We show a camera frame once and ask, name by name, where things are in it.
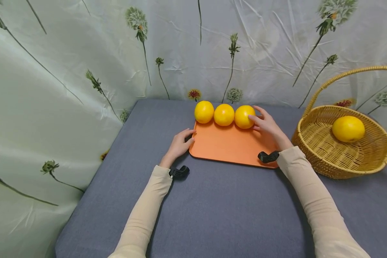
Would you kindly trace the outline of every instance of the plastic tray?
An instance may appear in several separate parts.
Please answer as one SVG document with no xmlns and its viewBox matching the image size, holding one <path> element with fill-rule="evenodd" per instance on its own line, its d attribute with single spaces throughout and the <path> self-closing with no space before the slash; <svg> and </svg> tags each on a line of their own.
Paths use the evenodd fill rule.
<svg viewBox="0 0 387 258">
<path fill-rule="evenodd" d="M 214 121 L 207 124 L 195 122 L 194 144 L 189 153 L 196 158 L 231 162 L 265 168 L 277 168 L 277 162 L 264 164 L 258 158 L 260 152 L 270 154 L 277 150 L 269 133 L 241 129 L 232 123 L 219 126 Z"/>
</svg>

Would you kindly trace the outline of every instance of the long sleeve shirt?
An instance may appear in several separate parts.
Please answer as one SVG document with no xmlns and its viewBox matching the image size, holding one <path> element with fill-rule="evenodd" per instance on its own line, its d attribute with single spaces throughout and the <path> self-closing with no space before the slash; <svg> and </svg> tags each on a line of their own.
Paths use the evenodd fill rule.
<svg viewBox="0 0 387 258">
<path fill-rule="evenodd" d="M 324 184 L 298 147 L 277 160 L 293 185 L 311 225 L 317 258 L 370 258 L 349 233 Z M 145 258 L 159 208 L 172 184 L 169 169 L 156 166 L 109 258 Z"/>
</svg>

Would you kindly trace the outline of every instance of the wicker basket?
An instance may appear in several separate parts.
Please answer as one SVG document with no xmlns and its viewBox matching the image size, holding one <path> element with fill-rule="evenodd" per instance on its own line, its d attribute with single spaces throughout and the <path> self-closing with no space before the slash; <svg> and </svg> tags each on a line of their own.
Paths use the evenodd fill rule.
<svg viewBox="0 0 387 258">
<path fill-rule="evenodd" d="M 334 179 L 347 179 L 381 171 L 387 164 L 387 132 L 378 123 L 360 112 L 340 106 L 312 108 L 319 93 L 333 82 L 351 74 L 387 70 L 387 66 L 354 69 L 325 82 L 312 96 L 292 137 L 310 161 L 313 169 Z M 342 116 L 359 118 L 365 126 L 365 136 L 354 143 L 334 138 L 331 127 Z"/>
</svg>

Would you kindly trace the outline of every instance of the gray tablecloth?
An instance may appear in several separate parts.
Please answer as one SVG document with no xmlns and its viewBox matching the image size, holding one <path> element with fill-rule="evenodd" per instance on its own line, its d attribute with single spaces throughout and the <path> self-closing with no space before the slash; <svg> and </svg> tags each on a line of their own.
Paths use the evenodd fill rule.
<svg viewBox="0 0 387 258">
<path fill-rule="evenodd" d="M 172 137 L 194 125 L 195 102 L 140 100 L 56 244 L 58 258 L 105 258 Z M 291 137 L 302 110 L 264 106 Z M 196 159 L 166 196 L 152 258 L 314 257 L 310 226 L 279 170 Z M 357 242 L 387 257 L 387 168 L 350 180 L 321 177 Z"/>
</svg>

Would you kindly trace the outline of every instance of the citrus fruit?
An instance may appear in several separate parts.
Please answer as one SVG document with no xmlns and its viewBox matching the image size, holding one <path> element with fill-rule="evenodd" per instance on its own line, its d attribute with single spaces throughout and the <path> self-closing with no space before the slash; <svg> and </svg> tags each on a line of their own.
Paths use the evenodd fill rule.
<svg viewBox="0 0 387 258">
<path fill-rule="evenodd" d="M 214 106 L 209 101 L 200 101 L 195 107 L 195 119 L 199 123 L 207 123 L 214 116 Z"/>
<path fill-rule="evenodd" d="M 228 104 L 220 104 L 214 112 L 214 121 L 220 126 L 228 126 L 234 121 L 235 111 Z"/>
<path fill-rule="evenodd" d="M 254 122 L 248 118 L 248 115 L 255 116 L 253 107 L 244 105 L 237 108 L 235 111 L 235 123 L 241 129 L 248 129 L 254 125 Z"/>
<path fill-rule="evenodd" d="M 332 131 L 335 138 L 342 142 L 356 142 L 366 132 L 363 122 L 354 116 L 343 116 L 335 120 Z"/>
</svg>

